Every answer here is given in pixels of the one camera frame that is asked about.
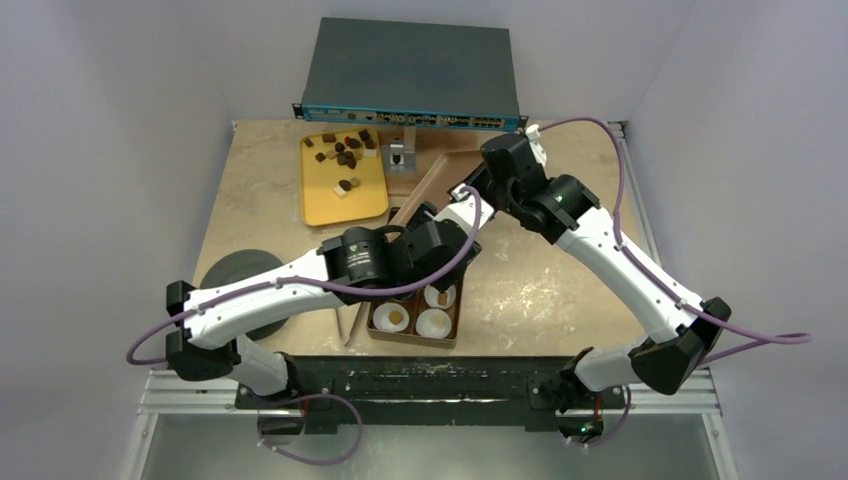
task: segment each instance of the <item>yellow tray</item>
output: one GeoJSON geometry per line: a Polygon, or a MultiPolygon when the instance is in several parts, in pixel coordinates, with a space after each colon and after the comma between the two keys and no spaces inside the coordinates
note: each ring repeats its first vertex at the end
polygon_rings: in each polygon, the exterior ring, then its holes
{"type": "MultiPolygon", "coordinates": [[[[336,141],[344,143],[344,137],[356,138],[363,128],[326,132],[336,135],[336,141]]],[[[309,135],[300,140],[300,213],[304,223],[312,227],[331,223],[350,222],[363,218],[379,217],[389,208],[389,195],[386,192],[386,177],[383,174],[383,160],[380,157],[380,142],[377,131],[367,128],[371,138],[377,143],[377,156],[363,156],[356,162],[356,169],[339,165],[335,158],[323,162],[315,159],[315,154],[332,150],[335,142],[324,143],[320,133],[309,135]],[[304,141],[309,138],[313,146],[307,147],[304,141]],[[362,184],[345,198],[339,198],[333,191],[339,180],[357,177],[362,184]]]]}

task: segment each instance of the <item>chocolate piece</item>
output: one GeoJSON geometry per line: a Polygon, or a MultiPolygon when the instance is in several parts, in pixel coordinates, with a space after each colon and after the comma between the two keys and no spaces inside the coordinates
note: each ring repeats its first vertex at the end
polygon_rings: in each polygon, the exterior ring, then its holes
{"type": "Polygon", "coordinates": [[[394,325],[400,325],[400,322],[403,321],[403,314],[397,310],[392,310],[391,313],[389,313],[389,321],[394,325]]]}

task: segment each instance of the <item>black mounting base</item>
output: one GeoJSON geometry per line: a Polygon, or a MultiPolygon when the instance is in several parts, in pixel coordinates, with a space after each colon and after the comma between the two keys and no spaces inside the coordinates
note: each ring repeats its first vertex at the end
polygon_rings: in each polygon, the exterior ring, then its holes
{"type": "MultiPolygon", "coordinates": [[[[573,357],[363,357],[294,356],[298,394],[323,389],[351,401],[368,425],[523,426],[526,431],[556,431],[567,417],[557,415],[562,399],[554,386],[573,357]]],[[[601,393],[605,408],[624,407],[621,393],[601,393]]],[[[273,408],[273,400],[237,394],[235,407],[273,408]]],[[[595,397],[568,405],[594,407],[595,397]]],[[[353,424],[338,402],[311,401],[306,433],[335,433],[353,424]]]]}

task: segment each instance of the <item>food item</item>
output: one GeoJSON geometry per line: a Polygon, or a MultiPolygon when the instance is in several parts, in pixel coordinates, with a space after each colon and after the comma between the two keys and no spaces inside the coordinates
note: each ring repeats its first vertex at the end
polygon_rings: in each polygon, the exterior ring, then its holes
{"type": "Polygon", "coordinates": [[[403,314],[398,312],[397,310],[393,310],[389,313],[389,321],[395,325],[400,325],[400,322],[403,321],[403,314]]]}
{"type": "Polygon", "coordinates": [[[336,195],[338,195],[339,198],[344,198],[344,197],[347,196],[347,191],[345,189],[343,189],[342,187],[340,187],[339,185],[336,185],[335,187],[333,187],[333,191],[336,192],[336,195]]]}

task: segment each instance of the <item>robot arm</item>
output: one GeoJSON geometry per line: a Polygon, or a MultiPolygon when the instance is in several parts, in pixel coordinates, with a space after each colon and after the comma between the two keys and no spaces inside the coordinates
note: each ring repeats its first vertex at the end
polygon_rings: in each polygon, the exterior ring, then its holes
{"type": "MultiPolygon", "coordinates": [[[[299,313],[369,301],[375,296],[361,294],[362,289],[379,294],[385,291],[379,289],[405,286],[442,268],[468,239],[477,212],[479,227],[494,214],[485,202],[475,205],[461,186],[452,194],[454,203],[412,230],[354,227],[287,265],[230,285],[196,290],[185,282],[172,283],[168,312],[196,314],[167,336],[171,367],[184,380],[227,376],[263,396],[290,388],[290,366],[283,355],[260,347],[245,333],[299,313]],[[389,241],[387,233],[400,235],[389,241]]],[[[432,285],[444,290],[455,283],[479,251],[475,243],[432,285]]]]}
{"type": "MultiPolygon", "coordinates": [[[[674,394],[712,349],[720,329],[684,310],[652,283],[625,256],[613,235],[613,219],[585,185],[570,175],[549,179],[547,155],[538,142],[538,127],[486,142],[484,165],[467,180],[484,200],[515,217],[586,265],[618,296],[643,325],[645,338],[607,351],[586,349],[561,372],[566,398],[605,388],[644,382],[674,394]]],[[[726,321],[730,307],[716,297],[707,301],[683,287],[623,236],[642,264],[669,285],[689,306],[726,321]]]]}

